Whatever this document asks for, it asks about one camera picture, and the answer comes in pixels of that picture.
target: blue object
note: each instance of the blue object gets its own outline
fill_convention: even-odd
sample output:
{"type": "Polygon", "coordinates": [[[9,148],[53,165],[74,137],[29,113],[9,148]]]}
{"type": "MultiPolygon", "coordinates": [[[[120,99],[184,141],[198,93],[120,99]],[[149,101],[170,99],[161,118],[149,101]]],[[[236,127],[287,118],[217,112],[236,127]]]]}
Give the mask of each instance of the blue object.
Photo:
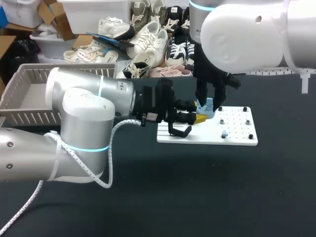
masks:
{"type": "Polygon", "coordinates": [[[8,19],[6,18],[3,7],[0,7],[0,28],[4,28],[8,24],[8,19]]]}
{"type": "Polygon", "coordinates": [[[79,152],[102,152],[102,151],[105,151],[109,148],[109,146],[105,147],[105,148],[101,148],[101,149],[82,149],[82,148],[77,148],[77,147],[73,147],[73,146],[69,146],[67,144],[67,146],[74,150],[74,151],[79,151],[79,152]]]}
{"type": "Polygon", "coordinates": [[[190,5],[194,6],[197,9],[203,10],[203,11],[213,11],[215,9],[214,7],[198,5],[194,2],[192,2],[192,0],[190,0],[189,2],[190,2],[190,5]]]}
{"type": "Polygon", "coordinates": [[[223,131],[223,132],[222,132],[222,136],[223,136],[223,137],[228,137],[228,132],[223,131]]]}
{"type": "Polygon", "coordinates": [[[214,118],[215,112],[213,112],[213,98],[208,98],[206,105],[201,107],[199,101],[197,101],[197,114],[208,116],[209,119],[214,118]]]}

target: shoe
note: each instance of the shoe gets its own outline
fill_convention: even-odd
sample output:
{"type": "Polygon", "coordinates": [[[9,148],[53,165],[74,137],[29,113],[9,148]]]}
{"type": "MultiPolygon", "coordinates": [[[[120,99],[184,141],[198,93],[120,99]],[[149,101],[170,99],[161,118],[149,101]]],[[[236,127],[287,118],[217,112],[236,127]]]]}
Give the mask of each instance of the shoe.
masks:
{"type": "Polygon", "coordinates": [[[99,21],[98,34],[115,40],[129,40],[134,37],[134,27],[115,17],[99,21]]]}
{"type": "Polygon", "coordinates": [[[159,66],[164,61],[164,55],[168,47],[169,36],[166,30],[160,30],[157,36],[151,34],[152,39],[146,51],[153,51],[156,54],[156,61],[153,68],[159,66]]]}
{"type": "Polygon", "coordinates": [[[77,51],[66,51],[64,60],[66,63],[105,63],[101,52],[91,49],[83,50],[82,48],[77,51]]]}
{"type": "Polygon", "coordinates": [[[152,21],[144,26],[137,35],[132,38],[130,43],[134,44],[135,46],[128,47],[126,49],[127,55],[133,59],[136,57],[137,54],[144,52],[148,45],[150,44],[151,34],[157,35],[159,32],[160,24],[157,21],[152,21]]]}
{"type": "Polygon", "coordinates": [[[190,8],[189,7],[187,7],[187,9],[183,13],[182,28],[187,29],[188,34],[190,34],[190,8]]]}
{"type": "Polygon", "coordinates": [[[194,65],[194,46],[195,44],[191,38],[188,37],[186,44],[186,65],[194,65]]]}
{"type": "Polygon", "coordinates": [[[153,68],[149,70],[149,78],[170,78],[170,77],[192,77],[191,71],[185,69],[184,66],[171,66],[165,68],[153,68]]]}
{"type": "Polygon", "coordinates": [[[156,55],[152,51],[139,53],[125,69],[118,73],[118,79],[141,78],[155,63],[156,55]]]}
{"type": "Polygon", "coordinates": [[[173,33],[174,30],[181,26],[182,21],[182,8],[179,6],[173,6],[167,8],[167,22],[163,27],[168,33],[173,33]]]}
{"type": "Polygon", "coordinates": [[[185,65],[187,46],[186,38],[186,32],[181,26],[174,30],[165,57],[167,66],[185,65]]]}
{"type": "Polygon", "coordinates": [[[150,8],[149,21],[157,21],[161,27],[165,25],[166,5],[163,0],[155,0],[150,8]]]}
{"type": "Polygon", "coordinates": [[[139,32],[148,23],[151,4],[149,0],[138,0],[131,4],[132,19],[129,23],[139,32]]]}

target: cable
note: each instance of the cable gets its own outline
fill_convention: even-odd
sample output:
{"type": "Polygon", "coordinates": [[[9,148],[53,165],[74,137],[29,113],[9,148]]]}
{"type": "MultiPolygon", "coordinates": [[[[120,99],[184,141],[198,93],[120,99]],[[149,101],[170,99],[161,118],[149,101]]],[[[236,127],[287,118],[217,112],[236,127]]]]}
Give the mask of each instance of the cable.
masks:
{"type": "Polygon", "coordinates": [[[108,189],[111,187],[112,182],[113,182],[113,162],[112,162],[112,142],[113,142],[113,136],[116,130],[121,127],[124,124],[135,124],[135,125],[141,125],[140,121],[129,119],[129,120],[124,120],[122,122],[119,122],[117,125],[115,125],[112,129],[111,133],[111,138],[110,138],[110,144],[109,144],[109,183],[106,184],[104,183],[101,179],[99,179],[83,162],[82,160],[76,155],[76,153],[69,148],[69,146],[64,143],[63,141],[60,140],[60,137],[56,134],[53,133],[47,133],[45,136],[48,136],[55,140],[56,142],[60,141],[61,146],[65,149],[65,151],[77,162],[80,167],[86,172],[87,175],[89,175],[98,185],[101,187],[108,189]]]}
{"type": "Polygon", "coordinates": [[[0,236],[13,224],[13,222],[19,218],[19,216],[25,211],[25,209],[32,203],[32,201],[35,199],[37,194],[39,193],[42,185],[43,185],[43,180],[39,181],[38,186],[36,187],[34,193],[32,196],[29,198],[29,200],[24,204],[24,206],[12,217],[12,219],[0,230],[0,236]]]}
{"type": "MultiPolygon", "coordinates": [[[[106,184],[102,180],[100,180],[92,171],[81,161],[81,159],[75,154],[73,150],[71,150],[66,143],[61,141],[60,136],[55,135],[53,133],[47,133],[45,134],[46,136],[54,139],[56,142],[61,141],[61,146],[65,149],[65,151],[80,165],[80,167],[100,186],[103,188],[108,189],[113,182],[113,162],[112,162],[112,142],[113,142],[113,137],[114,133],[116,130],[121,127],[122,125],[125,124],[134,124],[140,126],[141,123],[140,121],[134,120],[134,119],[128,119],[124,120],[122,122],[119,122],[117,125],[115,125],[112,129],[111,132],[111,138],[110,138],[110,144],[109,144],[109,149],[108,149],[108,154],[109,154],[109,183],[106,184]]],[[[14,215],[14,217],[0,230],[0,236],[13,224],[13,222],[25,211],[25,209],[32,203],[32,201],[35,199],[37,194],[39,193],[42,185],[43,185],[43,180],[40,180],[38,186],[36,187],[34,193],[32,196],[29,198],[29,200],[24,204],[24,206],[14,215]]]]}

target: storage bin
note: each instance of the storage bin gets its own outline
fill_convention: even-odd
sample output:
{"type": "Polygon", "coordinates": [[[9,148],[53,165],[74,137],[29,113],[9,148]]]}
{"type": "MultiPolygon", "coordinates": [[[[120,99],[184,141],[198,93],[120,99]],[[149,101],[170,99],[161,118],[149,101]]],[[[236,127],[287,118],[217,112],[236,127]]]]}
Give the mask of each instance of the storage bin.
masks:
{"type": "Polygon", "coordinates": [[[34,28],[43,22],[37,12],[41,0],[2,0],[8,22],[34,28]]]}
{"type": "Polygon", "coordinates": [[[47,78],[56,67],[111,78],[116,74],[114,63],[23,64],[6,86],[0,100],[0,115],[12,126],[60,125],[60,114],[45,103],[47,78]]]}
{"type": "Polygon", "coordinates": [[[98,33],[99,20],[116,17],[129,22],[129,0],[58,0],[74,34],[98,33]]]}
{"type": "Polygon", "coordinates": [[[2,5],[0,4],[0,28],[6,27],[8,23],[9,22],[8,22],[8,19],[6,18],[4,9],[2,5]]]}
{"type": "Polygon", "coordinates": [[[63,39],[50,39],[38,37],[40,31],[35,31],[30,35],[30,39],[35,40],[45,58],[64,59],[64,52],[72,50],[76,39],[64,41],[63,39]]]}

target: black mat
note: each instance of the black mat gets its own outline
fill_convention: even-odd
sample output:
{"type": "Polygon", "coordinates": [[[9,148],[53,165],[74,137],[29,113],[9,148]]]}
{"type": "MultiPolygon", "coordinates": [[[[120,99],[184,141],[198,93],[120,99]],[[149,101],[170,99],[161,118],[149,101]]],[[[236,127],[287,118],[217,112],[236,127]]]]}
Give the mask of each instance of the black mat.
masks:
{"type": "MultiPolygon", "coordinates": [[[[258,146],[160,144],[156,124],[127,125],[114,137],[111,189],[44,183],[4,236],[314,237],[316,81],[302,95],[298,76],[239,79],[225,105],[251,107],[258,146]]],[[[194,99],[194,79],[174,87],[194,99]]],[[[0,226],[36,185],[0,183],[0,226]]]]}

